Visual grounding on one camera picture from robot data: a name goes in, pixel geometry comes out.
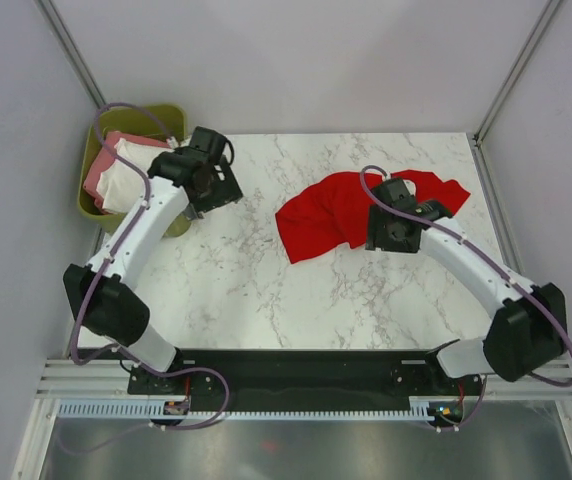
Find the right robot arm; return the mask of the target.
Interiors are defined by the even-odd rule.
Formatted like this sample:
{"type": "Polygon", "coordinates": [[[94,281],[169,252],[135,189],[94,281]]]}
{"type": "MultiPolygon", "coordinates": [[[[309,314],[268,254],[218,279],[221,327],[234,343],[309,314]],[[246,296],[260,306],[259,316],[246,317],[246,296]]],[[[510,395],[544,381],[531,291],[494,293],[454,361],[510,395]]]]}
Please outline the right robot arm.
{"type": "Polygon", "coordinates": [[[369,188],[366,249],[422,253],[475,297],[491,323],[483,337],[435,350],[424,381],[443,394],[461,377],[496,374],[507,382],[531,375],[567,350],[565,298],[552,283],[538,286],[474,245],[454,214],[437,200],[418,201],[400,178],[369,188]]]}

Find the red t shirt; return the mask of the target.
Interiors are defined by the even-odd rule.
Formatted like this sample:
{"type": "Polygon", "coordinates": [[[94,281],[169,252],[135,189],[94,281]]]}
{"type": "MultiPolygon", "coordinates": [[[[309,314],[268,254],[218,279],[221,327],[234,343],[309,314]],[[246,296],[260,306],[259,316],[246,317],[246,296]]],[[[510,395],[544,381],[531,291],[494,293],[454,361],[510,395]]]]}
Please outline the red t shirt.
{"type": "MultiPolygon", "coordinates": [[[[437,200],[452,214],[470,197],[458,181],[420,170],[393,174],[415,187],[418,201],[437,200]]],[[[356,249],[367,240],[369,208],[357,172],[338,172],[288,200],[276,213],[277,230],[292,264],[321,256],[341,244],[356,249]]]]}

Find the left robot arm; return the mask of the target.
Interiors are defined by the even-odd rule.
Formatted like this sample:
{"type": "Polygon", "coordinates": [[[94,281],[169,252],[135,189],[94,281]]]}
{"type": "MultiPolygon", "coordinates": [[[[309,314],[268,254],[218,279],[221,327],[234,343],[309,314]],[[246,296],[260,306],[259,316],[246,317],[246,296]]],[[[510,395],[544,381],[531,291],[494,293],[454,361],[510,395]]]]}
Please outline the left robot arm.
{"type": "Polygon", "coordinates": [[[186,371],[174,362],[177,349],[153,327],[150,310],[135,289],[154,247],[178,216],[200,218],[242,198],[231,169],[234,156],[232,142],[205,127],[193,131],[188,145],[161,152],[148,170],[117,156],[143,189],[108,243],[84,265],[71,264],[64,272],[75,318],[70,355],[76,364],[95,358],[78,353],[80,331],[87,329],[151,371],[151,382],[162,392],[182,388],[186,371]]]}

